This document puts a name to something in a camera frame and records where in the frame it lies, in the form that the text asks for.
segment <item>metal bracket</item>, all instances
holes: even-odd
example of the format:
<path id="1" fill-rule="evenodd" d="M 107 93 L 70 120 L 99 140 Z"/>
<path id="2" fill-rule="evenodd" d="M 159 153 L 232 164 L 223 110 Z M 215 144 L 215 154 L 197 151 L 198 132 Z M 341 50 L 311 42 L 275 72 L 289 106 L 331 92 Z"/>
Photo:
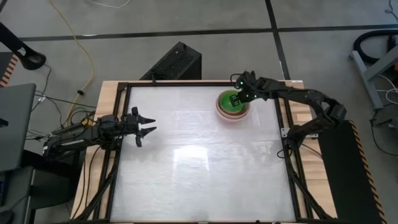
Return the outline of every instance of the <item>metal bracket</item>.
<path id="1" fill-rule="evenodd" d="M 280 135 L 282 138 L 287 137 L 287 133 L 289 132 L 290 128 L 281 128 L 280 129 Z M 318 134 L 308 134 L 305 138 L 318 138 Z"/>

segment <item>metal stand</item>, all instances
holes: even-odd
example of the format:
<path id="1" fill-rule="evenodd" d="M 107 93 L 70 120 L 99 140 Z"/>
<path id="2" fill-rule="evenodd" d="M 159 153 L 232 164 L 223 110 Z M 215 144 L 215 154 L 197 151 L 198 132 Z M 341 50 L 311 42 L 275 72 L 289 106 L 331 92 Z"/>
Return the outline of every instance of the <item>metal stand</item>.
<path id="1" fill-rule="evenodd" d="M 369 68 L 366 68 L 364 62 L 362 61 L 359 53 L 356 50 L 352 51 L 351 56 L 355 61 L 355 64 L 359 70 L 359 74 L 361 75 L 365 87 L 368 90 L 374 109 L 382 109 L 384 106 L 379 94 L 377 93 L 374 79 L 378 75 L 381 75 L 383 72 L 385 72 L 389 67 L 393 66 L 393 64 L 395 64 L 395 62 L 398 60 L 398 46 L 390 50 L 387 54 L 385 54 L 385 56 L 381 57 L 380 60 L 378 60 L 374 65 Z"/>

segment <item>black metal frame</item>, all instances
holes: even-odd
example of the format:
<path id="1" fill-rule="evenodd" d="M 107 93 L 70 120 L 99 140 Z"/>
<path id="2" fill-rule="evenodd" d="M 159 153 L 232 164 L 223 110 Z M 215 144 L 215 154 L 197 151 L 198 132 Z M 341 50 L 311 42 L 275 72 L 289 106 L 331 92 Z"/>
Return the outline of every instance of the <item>black metal frame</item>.
<path id="1" fill-rule="evenodd" d="M 233 86 L 233 84 L 230 82 L 181 82 L 181 81 L 179 81 L 179 82 L 152 82 L 152 83 L 149 83 L 149 82 L 148 83 L 119 83 L 118 91 L 116 93 L 113 115 L 115 115 L 115 116 L 118 115 L 118 109 L 119 109 L 119 105 L 121 103 L 120 101 L 121 101 L 122 91 L 126 91 L 126 96 L 125 96 L 124 102 L 123 102 L 124 103 L 123 112 L 121 114 L 121 115 L 125 115 L 125 114 L 127 114 L 127 110 L 128 110 L 128 103 L 129 103 L 129 99 L 130 99 L 131 88 L 132 87 L 145 87 L 145 86 Z M 292 113 L 290 110 L 289 102 L 287 100 L 285 100 L 284 104 L 285 104 L 285 108 L 286 108 L 286 115 L 287 115 L 289 126 L 292 126 L 293 119 L 292 119 Z M 283 128 L 284 121 L 282 118 L 282 112 L 281 112 L 279 100 L 275 100 L 275 108 L 276 108 L 276 112 L 277 112 L 278 124 L 279 124 L 280 128 Z M 288 150 L 289 150 L 288 145 L 286 145 L 282 141 L 282 147 L 284 149 L 285 155 L 287 155 Z M 307 188 L 299 150 L 294 151 L 294 156 L 295 156 L 295 160 L 296 160 L 298 174 L 303 182 L 303 185 L 305 186 L 305 188 Z M 99 182 L 100 185 L 103 183 L 103 181 L 105 179 L 106 171 L 108 170 L 109 159 L 110 159 L 110 153 L 106 153 L 105 157 L 104 157 L 103 168 L 101 171 L 101 179 Z M 116 169 L 118 169 L 118 166 L 119 166 L 119 159 L 120 159 L 120 150 L 116 151 L 116 155 L 114 158 L 114 166 L 116 166 Z M 288 167 L 289 167 L 288 163 L 290 163 L 290 164 L 292 163 L 290 157 L 288 157 L 288 156 L 286 157 L 285 163 L 286 163 L 286 168 L 288 169 Z M 116 178 L 117 178 L 117 176 L 113 180 L 113 182 L 110 186 L 110 189 L 109 189 L 108 204 L 106 206 L 106 215 L 105 215 L 105 219 L 108 219 L 108 220 L 110 220 L 110 218 L 111 218 L 111 209 L 112 209 L 112 205 L 113 205 L 113 197 L 114 197 L 114 188 L 116 185 Z M 295 186 L 293 179 L 289 176 L 288 176 L 288 178 L 289 178 L 290 193 L 292 194 L 292 204 L 293 204 L 293 208 L 294 208 L 295 219 L 300 220 L 302 217 L 300 214 L 300 205 L 299 205 L 298 195 L 297 195 L 297 191 L 296 191 L 296 186 Z M 312 209 L 310 208 L 309 203 L 306 200 L 304 200 L 304 201 L 305 201 L 305 208 L 307 211 L 307 217 L 313 218 Z M 98 215 L 99 215 L 100 206 L 101 206 L 101 202 L 99 202 L 99 204 L 97 204 L 93 219 L 99 218 Z"/>

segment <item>orange and black striped edge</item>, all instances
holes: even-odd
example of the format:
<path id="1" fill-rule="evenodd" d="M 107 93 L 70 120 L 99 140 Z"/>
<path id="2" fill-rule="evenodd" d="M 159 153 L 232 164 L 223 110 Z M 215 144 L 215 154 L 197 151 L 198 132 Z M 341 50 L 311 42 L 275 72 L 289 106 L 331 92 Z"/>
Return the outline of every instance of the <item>orange and black striped edge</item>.
<path id="1" fill-rule="evenodd" d="M 369 170 L 368 162 L 365 157 L 365 152 L 362 149 L 361 139 L 359 138 L 358 130 L 356 129 L 355 123 L 353 121 L 349 121 L 349 123 L 351 124 L 351 127 L 352 127 L 354 135 L 355 135 L 357 147 L 359 150 L 359 154 L 361 155 L 361 158 L 362 158 L 362 162 L 363 162 L 363 166 L 366 171 L 366 175 L 368 177 L 369 185 L 370 185 L 372 193 L 373 193 L 373 198 L 376 203 L 376 207 L 379 210 L 379 216 L 381 218 L 382 223 L 387 224 L 386 217 L 384 216 L 384 212 L 383 212 L 383 207 L 381 205 L 379 195 L 377 194 L 376 186 L 374 185 L 373 177 L 372 177 L 371 171 Z"/>
<path id="2" fill-rule="evenodd" d="M 8 82 L 10 81 L 12 72 L 14 71 L 15 66 L 17 65 L 17 62 L 18 62 L 18 57 L 16 55 L 12 55 L 11 60 L 6 68 L 6 71 L 4 72 L 4 75 L 0 79 L 0 87 L 7 86 Z"/>

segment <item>tripod leg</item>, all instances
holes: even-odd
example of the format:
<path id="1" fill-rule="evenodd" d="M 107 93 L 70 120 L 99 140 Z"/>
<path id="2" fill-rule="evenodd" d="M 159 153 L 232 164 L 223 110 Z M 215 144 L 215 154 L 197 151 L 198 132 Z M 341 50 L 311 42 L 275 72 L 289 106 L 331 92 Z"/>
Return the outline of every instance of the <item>tripod leg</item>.
<path id="1" fill-rule="evenodd" d="M 44 65 L 46 57 L 24 44 L 2 22 L 0 22 L 0 34 L 0 42 L 19 58 L 25 69 L 35 70 Z M 21 49 L 25 50 L 25 55 L 18 51 Z"/>

